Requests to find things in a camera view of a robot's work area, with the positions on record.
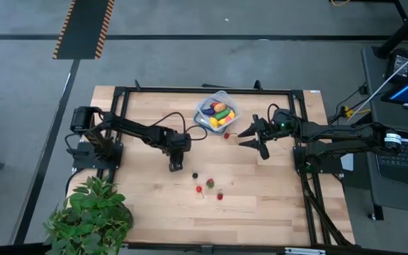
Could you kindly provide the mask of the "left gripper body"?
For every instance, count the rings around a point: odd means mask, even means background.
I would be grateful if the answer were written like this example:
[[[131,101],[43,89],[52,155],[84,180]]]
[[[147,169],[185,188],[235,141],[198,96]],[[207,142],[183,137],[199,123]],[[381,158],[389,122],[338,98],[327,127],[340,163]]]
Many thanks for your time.
[[[175,172],[183,169],[183,158],[191,150],[191,136],[188,133],[176,133],[172,136],[169,155],[169,171]]]

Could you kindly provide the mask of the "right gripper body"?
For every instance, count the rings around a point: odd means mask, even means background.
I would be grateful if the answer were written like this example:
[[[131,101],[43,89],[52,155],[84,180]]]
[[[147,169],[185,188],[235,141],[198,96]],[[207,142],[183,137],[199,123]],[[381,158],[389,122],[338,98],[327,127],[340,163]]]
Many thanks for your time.
[[[257,150],[262,159],[268,159],[270,154],[266,143],[293,134],[296,128],[296,118],[287,109],[278,108],[274,110],[270,120],[253,115]]]

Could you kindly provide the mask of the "clear plastic tupperware container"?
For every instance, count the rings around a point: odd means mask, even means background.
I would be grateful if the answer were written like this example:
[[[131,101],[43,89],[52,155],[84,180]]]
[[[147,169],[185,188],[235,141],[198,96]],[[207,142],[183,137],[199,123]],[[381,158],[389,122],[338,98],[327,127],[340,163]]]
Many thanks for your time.
[[[202,109],[212,108],[212,107],[210,107],[210,104],[214,103],[214,102],[224,103],[226,105],[226,107],[227,107],[226,109],[234,111],[234,114],[235,114],[235,117],[231,122],[227,123],[226,125],[220,125],[219,124],[218,128],[213,128],[210,125],[210,117],[214,117],[214,115],[208,116],[208,115],[204,115],[202,113]],[[219,130],[221,130],[223,128],[227,128],[226,131],[228,131],[229,126],[231,124],[235,123],[236,120],[238,120],[242,115],[236,101],[234,101],[233,98],[225,91],[218,91],[218,92],[212,94],[211,96],[208,96],[207,98],[202,100],[200,103],[198,103],[195,109],[196,109],[195,113],[200,113],[204,117],[205,121],[211,126],[211,128],[214,131],[219,131]]]

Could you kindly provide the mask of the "yellow power plug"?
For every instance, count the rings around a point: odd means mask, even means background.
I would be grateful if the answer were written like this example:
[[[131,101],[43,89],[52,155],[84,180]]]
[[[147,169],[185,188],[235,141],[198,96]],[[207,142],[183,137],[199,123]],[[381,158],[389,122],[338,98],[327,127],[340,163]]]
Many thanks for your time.
[[[368,109],[365,109],[365,110],[361,110],[361,111],[359,111],[359,112],[355,112],[354,110],[351,110],[351,109],[349,109],[348,107],[346,107],[346,106],[342,106],[341,107],[341,113],[343,114],[343,116],[345,117],[345,118],[351,118],[353,115],[355,115],[355,114],[362,114],[362,113],[369,113],[370,112],[370,109],[368,108]]]

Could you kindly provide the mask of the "green leafy plant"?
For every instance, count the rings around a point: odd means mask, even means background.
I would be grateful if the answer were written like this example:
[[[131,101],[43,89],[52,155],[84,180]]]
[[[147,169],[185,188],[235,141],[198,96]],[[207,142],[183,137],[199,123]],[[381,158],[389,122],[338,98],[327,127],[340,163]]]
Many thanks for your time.
[[[118,255],[134,225],[124,200],[106,177],[88,177],[43,223],[45,255]]]

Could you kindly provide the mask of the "dark grey side desk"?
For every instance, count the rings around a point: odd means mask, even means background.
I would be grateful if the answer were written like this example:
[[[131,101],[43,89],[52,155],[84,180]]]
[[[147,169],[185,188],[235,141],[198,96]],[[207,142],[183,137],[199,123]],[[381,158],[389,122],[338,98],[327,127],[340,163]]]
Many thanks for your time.
[[[373,93],[384,82],[387,60],[375,56],[367,47],[361,50],[361,61],[365,72],[368,93]],[[369,102],[370,112],[358,120],[359,123],[379,122],[396,130],[408,132],[408,110],[399,104],[384,102],[375,97]],[[378,158],[367,153],[368,174],[373,205],[408,211],[408,185],[382,177],[378,172]]]

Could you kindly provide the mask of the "black power adapter white label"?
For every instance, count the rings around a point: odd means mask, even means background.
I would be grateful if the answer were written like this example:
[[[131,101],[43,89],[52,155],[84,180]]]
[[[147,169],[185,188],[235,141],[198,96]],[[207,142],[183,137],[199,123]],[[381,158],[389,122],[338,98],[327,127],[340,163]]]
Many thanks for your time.
[[[400,84],[408,80],[408,64],[393,75],[403,64],[408,61],[408,50],[400,48],[393,50],[390,54],[385,78],[392,77],[389,82],[391,84]]]

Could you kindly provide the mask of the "black mat with orange stripes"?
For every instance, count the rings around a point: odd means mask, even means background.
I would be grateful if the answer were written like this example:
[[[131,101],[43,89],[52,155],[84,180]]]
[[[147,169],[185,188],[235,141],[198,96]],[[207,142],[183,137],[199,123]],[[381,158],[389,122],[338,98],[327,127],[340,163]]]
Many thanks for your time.
[[[52,58],[100,59],[114,5],[115,0],[72,0]]]

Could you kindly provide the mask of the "black stand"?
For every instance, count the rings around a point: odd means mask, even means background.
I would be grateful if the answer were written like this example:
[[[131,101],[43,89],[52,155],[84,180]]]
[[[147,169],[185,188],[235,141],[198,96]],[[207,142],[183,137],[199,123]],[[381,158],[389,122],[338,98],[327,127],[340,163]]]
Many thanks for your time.
[[[380,47],[374,47],[376,57],[386,58],[408,36],[408,20]]]

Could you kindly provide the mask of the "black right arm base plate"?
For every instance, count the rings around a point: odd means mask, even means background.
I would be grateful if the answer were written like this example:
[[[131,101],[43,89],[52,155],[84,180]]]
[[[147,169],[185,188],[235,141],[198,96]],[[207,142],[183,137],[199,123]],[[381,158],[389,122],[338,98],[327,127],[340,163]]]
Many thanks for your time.
[[[306,147],[294,147],[293,158],[295,170],[306,174],[340,174],[342,164],[340,158],[333,156],[308,156]]]

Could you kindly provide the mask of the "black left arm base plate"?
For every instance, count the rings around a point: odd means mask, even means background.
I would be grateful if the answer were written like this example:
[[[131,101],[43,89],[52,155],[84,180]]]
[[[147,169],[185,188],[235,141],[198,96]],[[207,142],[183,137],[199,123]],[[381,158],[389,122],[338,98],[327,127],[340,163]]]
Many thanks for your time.
[[[74,150],[73,167],[77,169],[118,169],[123,152],[122,143],[113,143],[113,154],[109,159],[100,157],[90,142],[80,142]]]

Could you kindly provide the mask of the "silver aluminium bracket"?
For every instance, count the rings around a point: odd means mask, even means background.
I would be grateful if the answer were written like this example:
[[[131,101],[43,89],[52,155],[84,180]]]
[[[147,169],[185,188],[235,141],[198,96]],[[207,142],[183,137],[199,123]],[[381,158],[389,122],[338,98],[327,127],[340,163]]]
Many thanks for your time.
[[[321,249],[286,247],[284,254],[285,255],[326,255],[326,251],[321,250]]]

